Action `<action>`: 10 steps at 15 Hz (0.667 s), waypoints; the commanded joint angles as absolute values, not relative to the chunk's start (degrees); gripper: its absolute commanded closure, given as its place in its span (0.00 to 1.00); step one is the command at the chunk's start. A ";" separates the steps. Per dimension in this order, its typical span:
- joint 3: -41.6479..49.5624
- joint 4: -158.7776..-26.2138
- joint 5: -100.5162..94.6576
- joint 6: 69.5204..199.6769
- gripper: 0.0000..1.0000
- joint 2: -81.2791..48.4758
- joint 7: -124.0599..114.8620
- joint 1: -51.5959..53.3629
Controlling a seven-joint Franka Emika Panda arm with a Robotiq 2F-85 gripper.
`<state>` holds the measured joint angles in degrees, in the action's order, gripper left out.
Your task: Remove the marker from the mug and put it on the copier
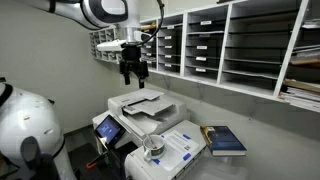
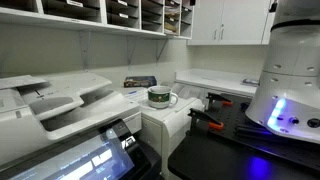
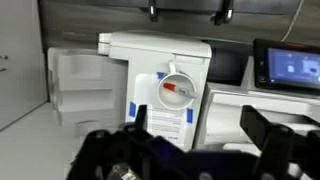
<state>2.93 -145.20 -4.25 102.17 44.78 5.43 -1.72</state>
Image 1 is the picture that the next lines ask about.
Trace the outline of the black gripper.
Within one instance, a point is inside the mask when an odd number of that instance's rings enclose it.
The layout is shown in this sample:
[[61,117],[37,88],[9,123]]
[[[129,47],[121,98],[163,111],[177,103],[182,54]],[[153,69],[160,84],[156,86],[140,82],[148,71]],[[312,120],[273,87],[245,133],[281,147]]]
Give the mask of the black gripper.
[[139,79],[139,88],[145,87],[144,79],[149,76],[148,65],[141,61],[141,48],[136,44],[123,44],[121,51],[120,73],[124,76],[125,85],[130,84],[130,73]]

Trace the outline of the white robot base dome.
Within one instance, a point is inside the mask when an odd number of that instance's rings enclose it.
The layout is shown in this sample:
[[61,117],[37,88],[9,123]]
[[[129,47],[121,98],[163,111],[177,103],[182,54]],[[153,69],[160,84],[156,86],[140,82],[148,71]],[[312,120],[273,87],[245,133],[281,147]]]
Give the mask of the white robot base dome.
[[21,145],[30,136],[37,140],[41,153],[53,157],[61,180],[76,180],[53,104],[41,95],[1,82],[1,154],[19,168],[25,167]]

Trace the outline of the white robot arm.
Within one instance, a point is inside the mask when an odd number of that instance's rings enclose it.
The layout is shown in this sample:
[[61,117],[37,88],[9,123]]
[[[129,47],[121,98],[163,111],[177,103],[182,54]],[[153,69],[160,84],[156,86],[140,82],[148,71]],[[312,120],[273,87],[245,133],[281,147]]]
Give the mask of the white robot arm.
[[120,36],[97,45],[100,51],[120,51],[120,73],[126,85],[130,74],[138,79],[139,88],[145,87],[149,76],[146,62],[141,61],[141,46],[152,38],[141,31],[138,0],[17,0],[27,6],[71,19],[90,30],[113,26]]

